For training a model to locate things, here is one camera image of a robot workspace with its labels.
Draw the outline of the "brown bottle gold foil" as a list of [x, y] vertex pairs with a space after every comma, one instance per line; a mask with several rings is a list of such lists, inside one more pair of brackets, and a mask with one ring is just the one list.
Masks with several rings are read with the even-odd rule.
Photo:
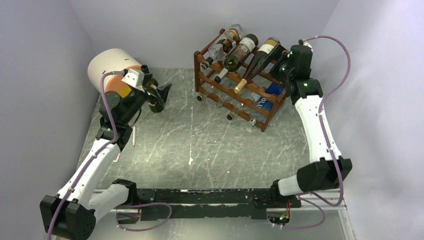
[[256, 51], [251, 59], [241, 81], [233, 89], [239, 94], [247, 84], [253, 82], [253, 78], [261, 73], [272, 61], [277, 61], [285, 48], [276, 37], [268, 38], [264, 44]]

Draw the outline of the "dark bottle brown label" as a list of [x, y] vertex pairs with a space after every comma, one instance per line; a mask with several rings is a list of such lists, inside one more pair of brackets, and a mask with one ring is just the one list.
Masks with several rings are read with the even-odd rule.
[[218, 73], [214, 81], [220, 83], [228, 73], [237, 71], [247, 57], [257, 47], [259, 40], [253, 33], [247, 34], [241, 39], [236, 47], [227, 55], [223, 63], [223, 69]]

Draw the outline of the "clear liquor bottle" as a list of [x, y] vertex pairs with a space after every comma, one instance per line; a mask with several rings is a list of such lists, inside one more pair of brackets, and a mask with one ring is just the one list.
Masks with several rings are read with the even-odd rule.
[[241, 41], [243, 29], [240, 24], [232, 24], [208, 48], [208, 57], [200, 65], [206, 70], [213, 62], [222, 61], [226, 55]]

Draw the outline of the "dark bottle white label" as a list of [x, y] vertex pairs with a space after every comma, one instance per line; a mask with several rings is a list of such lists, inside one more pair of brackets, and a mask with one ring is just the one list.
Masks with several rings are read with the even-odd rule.
[[165, 108], [165, 89], [158, 88], [159, 83], [150, 73], [149, 67], [146, 64], [141, 65], [141, 71], [147, 79], [143, 80], [143, 86], [147, 91], [147, 103], [153, 113], [160, 113]]

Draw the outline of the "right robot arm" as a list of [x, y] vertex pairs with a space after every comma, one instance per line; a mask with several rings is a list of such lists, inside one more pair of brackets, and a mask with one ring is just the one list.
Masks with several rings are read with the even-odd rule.
[[285, 95], [300, 116], [309, 149], [308, 165], [291, 177], [273, 182], [277, 189], [270, 193], [269, 199], [275, 207], [282, 207], [290, 195], [341, 188], [353, 168], [329, 129], [321, 84], [310, 77], [312, 57], [310, 46], [295, 44], [282, 53], [270, 70], [271, 76], [285, 87]]

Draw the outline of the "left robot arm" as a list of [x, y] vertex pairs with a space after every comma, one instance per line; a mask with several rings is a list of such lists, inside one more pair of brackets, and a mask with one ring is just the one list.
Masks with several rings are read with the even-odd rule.
[[130, 180], [119, 178], [97, 196], [93, 196], [93, 191], [127, 145], [133, 132], [130, 120], [144, 103], [153, 104], [154, 111], [161, 112], [171, 87], [170, 83], [162, 86], [151, 83], [141, 89], [133, 88], [125, 98], [115, 91], [101, 91], [103, 117], [89, 154], [65, 186], [40, 202], [45, 239], [57, 236], [87, 240], [96, 223], [116, 207], [137, 210], [144, 207], [136, 183]]

